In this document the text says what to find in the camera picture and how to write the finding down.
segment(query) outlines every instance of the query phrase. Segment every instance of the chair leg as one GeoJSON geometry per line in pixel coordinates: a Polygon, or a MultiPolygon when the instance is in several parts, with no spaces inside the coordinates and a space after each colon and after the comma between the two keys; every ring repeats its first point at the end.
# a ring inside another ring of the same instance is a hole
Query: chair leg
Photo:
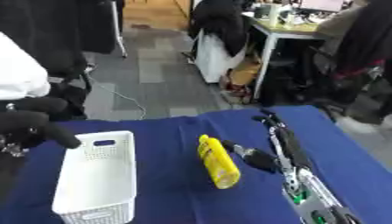
{"type": "Polygon", "coordinates": [[[112,1],[112,14],[113,14],[113,23],[115,27],[115,40],[117,41],[118,46],[120,47],[122,57],[126,59],[128,57],[127,50],[125,49],[123,37],[120,32],[120,22],[118,21],[117,15],[117,4],[116,1],[112,1]]]}

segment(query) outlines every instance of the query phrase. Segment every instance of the desk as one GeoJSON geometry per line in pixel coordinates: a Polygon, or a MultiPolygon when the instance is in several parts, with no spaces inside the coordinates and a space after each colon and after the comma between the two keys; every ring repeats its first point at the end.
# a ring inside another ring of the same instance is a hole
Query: desk
{"type": "MultiPolygon", "coordinates": [[[[273,109],[295,131],[317,175],[363,224],[391,223],[390,172],[317,109],[273,109]]],[[[299,224],[282,195],[280,175],[252,169],[234,156],[241,179],[233,188],[218,190],[198,157],[201,134],[270,152],[267,130],[250,119],[256,115],[260,115],[257,109],[244,109],[196,117],[64,125],[76,133],[130,130],[135,134],[138,193],[132,224],[299,224]]],[[[0,210],[0,223],[62,223],[51,204],[63,156],[64,150],[53,142],[31,150],[7,206],[0,210]]]]}
{"type": "Polygon", "coordinates": [[[257,99],[260,96],[260,87],[267,73],[271,54],[275,50],[279,39],[324,39],[325,37],[315,33],[317,26],[313,24],[293,25],[292,28],[286,29],[282,24],[271,27],[268,20],[259,20],[250,17],[250,21],[258,31],[267,35],[262,51],[262,68],[260,69],[255,85],[254,97],[257,99]]]}

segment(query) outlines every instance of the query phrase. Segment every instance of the cable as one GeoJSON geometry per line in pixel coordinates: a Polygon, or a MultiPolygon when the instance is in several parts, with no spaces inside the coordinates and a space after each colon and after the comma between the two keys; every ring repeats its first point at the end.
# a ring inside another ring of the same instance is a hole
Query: cable
{"type": "Polygon", "coordinates": [[[91,75],[90,75],[89,73],[87,73],[87,77],[88,77],[91,81],[93,81],[94,84],[96,84],[98,87],[103,88],[103,89],[105,89],[106,91],[108,91],[108,92],[110,92],[110,93],[112,93],[112,94],[114,94],[114,95],[120,96],[120,97],[122,97],[123,99],[126,99],[126,100],[129,100],[129,101],[134,102],[134,103],[137,105],[137,107],[140,108],[140,110],[142,111],[142,115],[139,117],[139,120],[143,120],[143,119],[145,118],[145,116],[146,116],[146,114],[147,114],[147,109],[144,108],[142,105],[140,105],[140,103],[139,103],[136,99],[130,98],[130,97],[128,97],[128,96],[125,96],[125,95],[123,95],[123,94],[117,93],[116,91],[113,91],[113,90],[110,90],[110,89],[104,87],[98,80],[96,80],[95,78],[91,77],[91,75]]]}

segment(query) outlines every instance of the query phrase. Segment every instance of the robotic arm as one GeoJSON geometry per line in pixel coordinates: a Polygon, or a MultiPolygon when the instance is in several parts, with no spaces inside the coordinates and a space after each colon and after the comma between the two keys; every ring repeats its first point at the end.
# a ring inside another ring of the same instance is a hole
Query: robotic arm
{"type": "Polygon", "coordinates": [[[262,109],[266,116],[253,117],[269,130],[275,156],[257,149],[245,149],[224,141],[229,151],[239,154],[248,165],[266,172],[279,171],[284,176],[283,196],[304,224],[361,224],[348,208],[342,206],[328,188],[312,173],[312,166],[294,133],[275,113],[262,109]]]}

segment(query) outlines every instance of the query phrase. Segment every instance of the floor tile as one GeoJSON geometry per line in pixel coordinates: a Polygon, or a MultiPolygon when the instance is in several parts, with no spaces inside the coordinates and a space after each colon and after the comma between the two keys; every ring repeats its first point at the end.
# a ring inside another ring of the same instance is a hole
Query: floor tile
{"type": "Polygon", "coordinates": [[[196,108],[170,108],[170,116],[197,116],[196,108]]]}

